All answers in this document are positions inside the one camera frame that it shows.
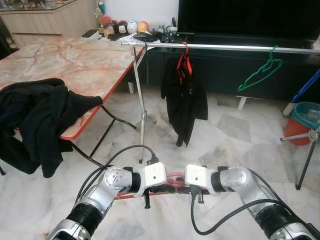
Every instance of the black jacket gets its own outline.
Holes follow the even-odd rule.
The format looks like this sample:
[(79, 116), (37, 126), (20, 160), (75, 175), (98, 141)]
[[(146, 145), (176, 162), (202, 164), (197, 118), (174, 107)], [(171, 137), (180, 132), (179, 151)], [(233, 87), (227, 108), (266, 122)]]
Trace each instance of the black jacket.
[[(72, 151), (60, 135), (100, 104), (101, 97), (68, 91), (58, 78), (6, 86), (0, 91), (0, 159), (27, 174), (41, 165), (43, 176), (52, 177), (63, 161), (61, 152)], [(22, 142), (14, 137), (15, 127)]]
[(197, 72), (187, 75), (180, 85), (177, 58), (170, 58), (165, 66), (161, 97), (166, 98), (169, 122), (178, 134), (176, 145), (187, 146), (195, 119), (208, 120), (207, 94)]

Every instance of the white wall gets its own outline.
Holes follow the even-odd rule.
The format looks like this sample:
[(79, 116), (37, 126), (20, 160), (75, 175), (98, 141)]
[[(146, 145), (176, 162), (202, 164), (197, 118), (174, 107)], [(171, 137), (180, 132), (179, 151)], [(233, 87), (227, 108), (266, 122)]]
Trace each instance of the white wall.
[(149, 30), (178, 22), (179, 0), (104, 0), (106, 15), (115, 20), (146, 21)]

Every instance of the marble floor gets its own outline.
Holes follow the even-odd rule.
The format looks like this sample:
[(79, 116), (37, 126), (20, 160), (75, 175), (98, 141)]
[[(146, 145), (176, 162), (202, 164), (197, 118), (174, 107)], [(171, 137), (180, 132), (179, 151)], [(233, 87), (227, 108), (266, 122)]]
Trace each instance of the marble floor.
[[(152, 147), (167, 172), (182, 171), (187, 164), (247, 166), (269, 181), (283, 200), (306, 222), (320, 229), (320, 149), (316, 147), (304, 186), (295, 190), (294, 182), (305, 160), (308, 146), (296, 147), (280, 142), (288, 117), (282, 115), (286, 103), (248, 99), (237, 110), (235, 96), (208, 94), (209, 120), (197, 120), (187, 148), (176, 147), (177, 135), (169, 125), (166, 101), (160, 89), (143, 90), (148, 119), (145, 143)], [(137, 94), (116, 90), (105, 106), (119, 118), (140, 126), (141, 109)], [(110, 123), (104, 112), (97, 116), (77, 139), (89, 153), (103, 129)], [(115, 152), (138, 144), (138, 131), (116, 123), (94, 158), (105, 163)], [(42, 177), (41, 169), (27, 175), (0, 161), (7, 172), (0, 176), (0, 239), (44, 240), (73, 207), (84, 179), (96, 169), (77, 152), (63, 153), (64, 161), (52, 178)], [(139, 150), (124, 152), (114, 164), (138, 164)], [(195, 205), (195, 220), (201, 230), (212, 227), (221, 217), (242, 205), (235, 193), (205, 196)], [(99, 225), (93, 240), (266, 240), (263, 231), (244, 211), (207, 236), (197, 235), (190, 219), (188, 195), (171, 194), (150, 198), (151, 209), (144, 209), (143, 198), (116, 200)]]

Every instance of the black wire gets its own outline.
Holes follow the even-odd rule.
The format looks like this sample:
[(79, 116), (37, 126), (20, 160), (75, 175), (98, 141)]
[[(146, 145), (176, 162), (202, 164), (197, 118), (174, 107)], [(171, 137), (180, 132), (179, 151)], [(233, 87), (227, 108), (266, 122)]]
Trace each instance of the black wire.
[[(114, 154), (110, 160), (104, 165), (104, 166), (101, 166), (99, 168), (97, 168), (96, 170), (94, 170), (83, 182), (77, 196), (76, 196), (76, 199), (75, 199), (75, 202), (77, 202), (81, 197), (83, 197), (83, 195), (88, 191), (88, 189), (92, 186), (92, 184), (97, 180), (97, 178), (101, 175), (101, 173), (103, 171), (105, 171), (109, 166), (110, 166), (110, 163), (118, 156), (120, 155), (121, 153), (123, 153), (124, 151), (127, 151), (129, 149), (133, 149), (133, 148), (145, 148), (145, 149), (148, 149), (149, 152), (151, 153), (152, 156), (155, 156), (156, 154), (154, 153), (154, 151), (146, 146), (146, 145), (141, 145), (141, 144), (137, 144), (137, 145), (132, 145), (132, 146), (127, 146), (123, 149), (121, 149), (120, 151), (118, 151), (116, 154)], [(87, 182), (96, 174), (96, 176), (92, 179), (92, 181), (86, 186), (85, 188), (85, 185), (87, 184)]]
[(276, 199), (277, 199), (278, 201), (280, 201), (280, 202), (284, 205), (284, 207), (286, 208), (286, 210), (287, 210), (291, 215), (293, 215), (293, 216), (295, 216), (295, 217), (298, 217), (298, 216), (294, 213), (294, 211), (292, 211), (292, 209), (281, 199), (281, 197), (279, 197), (279, 195), (278, 195), (278, 194), (276, 193), (276, 191), (269, 185), (269, 183), (262, 178), (262, 176), (260, 176), (258, 173), (256, 173), (255, 171), (253, 171), (253, 170), (251, 170), (251, 169), (249, 169), (249, 171), (250, 171), (253, 175), (255, 175), (258, 179), (260, 179), (261, 182), (264, 183), (264, 185), (266, 185), (266, 187), (272, 192), (272, 194), (276, 197)]
[(215, 230), (217, 230), (218, 227), (220, 227), (225, 221), (227, 221), (228, 219), (232, 218), (234, 215), (240, 213), (241, 211), (248, 209), (254, 205), (257, 204), (263, 204), (263, 203), (273, 203), (273, 204), (278, 204), (281, 205), (283, 207), (285, 207), (285, 204), (283, 204), (283, 202), (279, 201), (279, 200), (273, 200), (273, 199), (260, 199), (260, 200), (256, 200), (256, 201), (252, 201), (249, 202), (239, 208), (237, 208), (236, 210), (230, 212), (229, 214), (227, 214), (226, 216), (224, 216), (220, 221), (218, 221), (212, 228), (210, 228), (207, 231), (200, 231), (197, 228), (196, 222), (195, 222), (195, 216), (194, 216), (194, 205), (195, 205), (195, 199), (196, 197), (193, 196), (192, 200), (191, 200), (191, 221), (192, 221), (192, 226), (194, 228), (194, 230), (202, 236), (208, 235), (213, 233)]
[(256, 200), (256, 201), (252, 201), (249, 202), (239, 208), (237, 208), (236, 210), (232, 211), (231, 213), (229, 213), (228, 215), (226, 215), (224, 218), (222, 218), (220, 221), (218, 221), (212, 228), (210, 228), (207, 231), (200, 231), (197, 226), (196, 226), (196, 222), (195, 222), (195, 217), (194, 217), (194, 205), (195, 205), (195, 198), (196, 196), (192, 196), (192, 201), (191, 201), (191, 221), (192, 221), (192, 225), (194, 230), (204, 236), (204, 235), (208, 235), (213, 233), (215, 230), (217, 230), (218, 227), (220, 227), (225, 221), (227, 221), (228, 219), (232, 218), (234, 215), (240, 213), (241, 211), (248, 209), (249, 207), (253, 206), (253, 205), (257, 205), (257, 204), (261, 204), (261, 203), (275, 203), (278, 205), (283, 206), (291, 215), (297, 217), (301, 223), (306, 224), (301, 218), (299, 218), (294, 211), (292, 211), (292, 209), (281, 199), (281, 197), (276, 193), (276, 191), (269, 185), (269, 183), (267, 183), (266, 180), (264, 180), (262, 178), (262, 176), (260, 176), (258, 173), (256, 173), (255, 171), (248, 169), (253, 175), (255, 175), (258, 179), (260, 179), (265, 185), (266, 187), (272, 192), (272, 194), (277, 198), (277, 200), (274, 199), (260, 199), (260, 200)]

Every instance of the electronic device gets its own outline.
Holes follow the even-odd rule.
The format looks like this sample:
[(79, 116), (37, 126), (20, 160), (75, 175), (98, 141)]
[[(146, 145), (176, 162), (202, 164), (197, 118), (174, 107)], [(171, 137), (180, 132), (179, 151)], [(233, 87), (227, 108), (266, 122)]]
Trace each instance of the electronic device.
[(320, 0), (183, 0), (178, 31), (315, 41)]

